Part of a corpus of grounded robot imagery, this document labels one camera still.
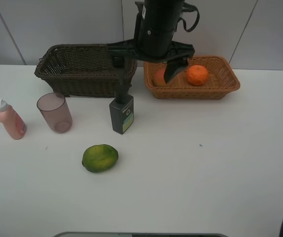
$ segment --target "bottle cap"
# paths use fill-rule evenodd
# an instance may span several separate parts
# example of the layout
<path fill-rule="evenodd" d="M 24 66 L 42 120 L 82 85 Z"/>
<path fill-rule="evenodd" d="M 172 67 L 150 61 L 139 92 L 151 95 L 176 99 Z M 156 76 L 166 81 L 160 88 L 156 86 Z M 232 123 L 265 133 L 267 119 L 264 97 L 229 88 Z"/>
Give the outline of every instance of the bottle cap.
<path fill-rule="evenodd" d="M 9 105 L 7 104 L 7 102 L 0 98 L 0 112 L 6 111 L 8 107 Z"/>

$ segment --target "tangerine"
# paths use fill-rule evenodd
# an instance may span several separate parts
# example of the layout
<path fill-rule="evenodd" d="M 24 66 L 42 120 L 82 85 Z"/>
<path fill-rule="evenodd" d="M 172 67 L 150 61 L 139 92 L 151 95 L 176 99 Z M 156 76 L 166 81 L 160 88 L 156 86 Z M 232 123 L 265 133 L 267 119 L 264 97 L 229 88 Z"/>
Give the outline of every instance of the tangerine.
<path fill-rule="evenodd" d="M 155 72 L 154 78 L 153 78 L 153 83 L 157 87 L 166 87 L 169 86 L 169 84 L 166 84 L 164 74 L 165 74 L 166 69 L 161 68 Z"/>
<path fill-rule="evenodd" d="M 186 75 L 188 83 L 194 86 L 201 86 L 206 83 L 209 72 L 204 66 L 194 65 L 187 69 Z"/>

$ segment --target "lime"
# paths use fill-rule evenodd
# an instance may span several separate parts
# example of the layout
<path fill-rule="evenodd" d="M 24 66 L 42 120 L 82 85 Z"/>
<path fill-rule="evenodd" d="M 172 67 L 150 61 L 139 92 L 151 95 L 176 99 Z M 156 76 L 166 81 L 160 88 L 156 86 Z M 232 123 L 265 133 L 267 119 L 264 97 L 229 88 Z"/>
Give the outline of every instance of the lime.
<path fill-rule="evenodd" d="M 118 160 L 118 152 L 112 146 L 102 144 L 91 146 L 83 154 L 82 165 L 93 173 L 111 169 Z"/>

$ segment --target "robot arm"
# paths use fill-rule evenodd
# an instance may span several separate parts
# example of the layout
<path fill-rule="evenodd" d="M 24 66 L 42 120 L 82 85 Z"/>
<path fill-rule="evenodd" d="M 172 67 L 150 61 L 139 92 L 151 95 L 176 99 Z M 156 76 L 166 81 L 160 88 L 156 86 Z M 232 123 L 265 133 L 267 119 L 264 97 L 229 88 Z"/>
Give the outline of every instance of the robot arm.
<path fill-rule="evenodd" d="M 123 84 L 124 58 L 131 58 L 152 63 L 167 62 L 164 74 L 165 82 L 174 78 L 187 66 L 187 58 L 194 55 L 194 47 L 172 41 L 179 21 L 191 32 L 197 26 L 200 14 L 197 7 L 184 2 L 185 0 L 145 0 L 135 2 L 138 7 L 134 38 L 122 42 L 108 44 L 112 63 L 119 75 L 120 86 L 115 99 L 125 97 L 129 86 Z M 197 12 L 192 27 L 187 29 L 186 21 L 181 17 L 183 12 Z"/>

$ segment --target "pink plastic cup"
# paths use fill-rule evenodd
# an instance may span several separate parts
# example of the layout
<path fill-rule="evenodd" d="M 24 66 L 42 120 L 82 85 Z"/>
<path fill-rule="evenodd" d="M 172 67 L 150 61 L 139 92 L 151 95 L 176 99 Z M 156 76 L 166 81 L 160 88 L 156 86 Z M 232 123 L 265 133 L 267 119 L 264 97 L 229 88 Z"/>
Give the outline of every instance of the pink plastic cup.
<path fill-rule="evenodd" d="M 50 129 L 57 133 L 67 132 L 72 125 L 71 113 L 65 97 L 60 93 L 43 95 L 36 104 Z"/>

